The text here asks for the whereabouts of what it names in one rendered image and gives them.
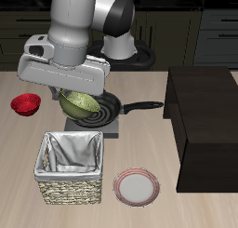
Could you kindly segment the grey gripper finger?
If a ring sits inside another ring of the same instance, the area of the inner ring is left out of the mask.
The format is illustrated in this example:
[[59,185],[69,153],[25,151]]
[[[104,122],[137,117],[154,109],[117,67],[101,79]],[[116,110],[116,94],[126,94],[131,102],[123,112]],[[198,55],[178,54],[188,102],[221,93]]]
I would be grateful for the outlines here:
[[52,100],[58,101],[60,99],[60,92],[56,90],[55,87],[48,86],[52,93]]

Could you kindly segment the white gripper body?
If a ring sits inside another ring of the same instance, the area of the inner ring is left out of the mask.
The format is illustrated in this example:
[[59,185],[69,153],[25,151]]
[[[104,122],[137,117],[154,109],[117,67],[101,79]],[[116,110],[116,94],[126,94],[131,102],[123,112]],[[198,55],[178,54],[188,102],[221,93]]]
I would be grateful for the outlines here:
[[109,62],[94,56],[86,56],[81,65],[64,67],[52,60],[24,53],[20,57],[18,77],[23,81],[98,96],[103,93],[110,69]]

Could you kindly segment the green bowl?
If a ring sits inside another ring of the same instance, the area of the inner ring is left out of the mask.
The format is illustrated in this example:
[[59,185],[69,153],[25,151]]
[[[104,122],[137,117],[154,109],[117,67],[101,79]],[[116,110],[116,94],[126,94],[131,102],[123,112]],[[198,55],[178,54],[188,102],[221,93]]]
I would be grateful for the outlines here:
[[72,120],[86,119],[100,110],[99,103],[91,96],[67,89],[59,91],[59,105]]

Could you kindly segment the red bowl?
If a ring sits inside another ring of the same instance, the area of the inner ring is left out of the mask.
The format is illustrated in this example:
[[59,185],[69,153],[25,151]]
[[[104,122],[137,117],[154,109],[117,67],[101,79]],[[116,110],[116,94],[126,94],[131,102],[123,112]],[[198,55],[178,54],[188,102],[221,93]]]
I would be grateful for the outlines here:
[[18,115],[32,116],[35,114],[41,104],[41,98],[33,93],[21,94],[10,103],[10,107]]

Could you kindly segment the wicker basket with white liner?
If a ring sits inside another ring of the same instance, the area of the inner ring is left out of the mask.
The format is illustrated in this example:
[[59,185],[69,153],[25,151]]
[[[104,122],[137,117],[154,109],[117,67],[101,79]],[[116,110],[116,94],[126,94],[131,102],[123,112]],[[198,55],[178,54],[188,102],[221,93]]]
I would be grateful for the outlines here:
[[33,170],[45,202],[99,204],[103,151],[101,131],[46,132]]

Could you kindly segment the black frying pan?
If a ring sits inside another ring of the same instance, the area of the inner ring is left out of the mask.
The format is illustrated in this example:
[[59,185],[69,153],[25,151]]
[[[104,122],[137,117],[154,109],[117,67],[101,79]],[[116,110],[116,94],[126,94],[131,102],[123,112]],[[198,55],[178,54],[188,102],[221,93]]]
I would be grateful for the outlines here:
[[95,100],[99,103],[100,110],[87,119],[75,121],[76,125],[88,128],[105,127],[113,122],[119,114],[128,114],[133,110],[149,110],[164,106],[160,101],[139,101],[122,104],[115,95],[109,92],[96,96]]

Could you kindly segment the grey stove plate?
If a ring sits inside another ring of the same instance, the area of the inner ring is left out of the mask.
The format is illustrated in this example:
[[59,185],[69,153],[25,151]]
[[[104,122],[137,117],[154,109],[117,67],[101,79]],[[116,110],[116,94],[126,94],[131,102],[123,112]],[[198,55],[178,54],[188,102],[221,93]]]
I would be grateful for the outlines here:
[[118,139],[119,138],[119,117],[116,117],[110,124],[104,127],[81,127],[78,126],[72,119],[67,118],[65,131],[102,131],[105,139]]

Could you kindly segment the dark kitchen cupboards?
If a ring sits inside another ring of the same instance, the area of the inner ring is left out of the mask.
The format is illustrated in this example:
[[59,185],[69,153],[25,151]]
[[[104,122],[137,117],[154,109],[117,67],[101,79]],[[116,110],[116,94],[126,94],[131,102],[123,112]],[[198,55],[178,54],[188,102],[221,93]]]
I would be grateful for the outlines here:
[[[134,0],[131,34],[155,54],[152,71],[226,66],[238,71],[238,0]],[[15,71],[26,40],[50,26],[51,0],[0,0],[0,71]]]

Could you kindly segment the white plate with red rings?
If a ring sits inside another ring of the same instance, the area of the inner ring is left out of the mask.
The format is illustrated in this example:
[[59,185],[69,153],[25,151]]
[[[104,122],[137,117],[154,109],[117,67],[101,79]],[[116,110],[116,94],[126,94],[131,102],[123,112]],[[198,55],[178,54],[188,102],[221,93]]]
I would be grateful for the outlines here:
[[145,168],[128,168],[113,180],[115,197],[132,208],[144,208],[153,203],[161,191],[158,179]]

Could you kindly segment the dark wooden cabinet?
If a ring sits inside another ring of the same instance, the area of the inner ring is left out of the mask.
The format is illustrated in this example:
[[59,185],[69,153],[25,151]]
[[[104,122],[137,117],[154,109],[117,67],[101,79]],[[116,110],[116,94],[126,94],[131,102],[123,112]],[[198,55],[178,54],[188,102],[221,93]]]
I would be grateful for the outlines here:
[[171,66],[163,118],[172,123],[179,193],[238,193],[238,85],[225,66]]

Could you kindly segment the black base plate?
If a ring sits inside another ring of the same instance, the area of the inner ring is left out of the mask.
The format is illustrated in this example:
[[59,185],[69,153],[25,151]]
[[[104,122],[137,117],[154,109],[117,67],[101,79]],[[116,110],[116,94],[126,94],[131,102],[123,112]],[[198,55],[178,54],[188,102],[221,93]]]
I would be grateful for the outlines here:
[[110,59],[101,53],[104,43],[102,40],[96,40],[93,45],[87,49],[87,54],[103,58],[111,65],[112,72],[146,72],[155,63],[155,54],[148,48],[144,41],[137,40],[135,43],[137,53],[125,60]]

